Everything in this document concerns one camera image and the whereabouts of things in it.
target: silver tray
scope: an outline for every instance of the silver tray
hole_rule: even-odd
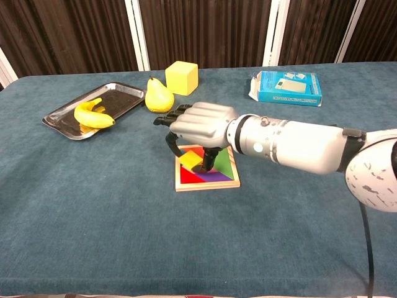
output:
[[[145,100],[145,91],[118,82],[107,83],[49,113],[43,118],[43,123],[71,140],[89,138],[100,129],[81,125],[74,118],[74,108],[82,102],[98,97],[102,98],[102,102],[98,106],[105,107],[105,113],[112,116],[113,119],[117,119],[142,103]]]

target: tabletop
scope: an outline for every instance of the tabletop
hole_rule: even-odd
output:
[[[397,63],[277,66],[315,72],[321,107],[253,101],[264,68],[199,70],[178,104],[239,114],[395,128]],[[72,141],[44,115],[104,83],[145,89],[164,71],[21,78],[0,92],[0,295],[365,294],[364,229],[344,176],[317,176],[234,154],[241,187],[176,192],[167,127],[140,106]],[[368,210],[375,294],[397,296],[397,215]]]

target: robotic arm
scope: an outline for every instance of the robotic arm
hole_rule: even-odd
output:
[[[154,125],[166,125],[167,144],[182,153],[178,138],[204,147],[211,170],[218,152],[232,146],[240,154],[264,158],[314,174],[345,173],[351,193],[363,204],[397,212],[397,129],[363,132],[266,116],[239,116],[232,107],[196,102],[179,106]]]

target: yellow square piece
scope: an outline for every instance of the yellow square piece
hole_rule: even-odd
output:
[[[189,95],[199,85],[199,66],[175,61],[166,69],[167,88],[178,95]]]
[[[201,157],[198,156],[198,154],[196,154],[193,151],[188,151],[185,154],[183,154],[180,158],[179,158],[179,162],[185,167],[187,168],[189,171],[194,167],[197,166],[198,164],[200,164],[203,161],[203,159]]]

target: cardboard box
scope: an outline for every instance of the cardboard box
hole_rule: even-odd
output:
[[[316,73],[261,71],[251,80],[249,96],[259,102],[320,107],[323,95]]]

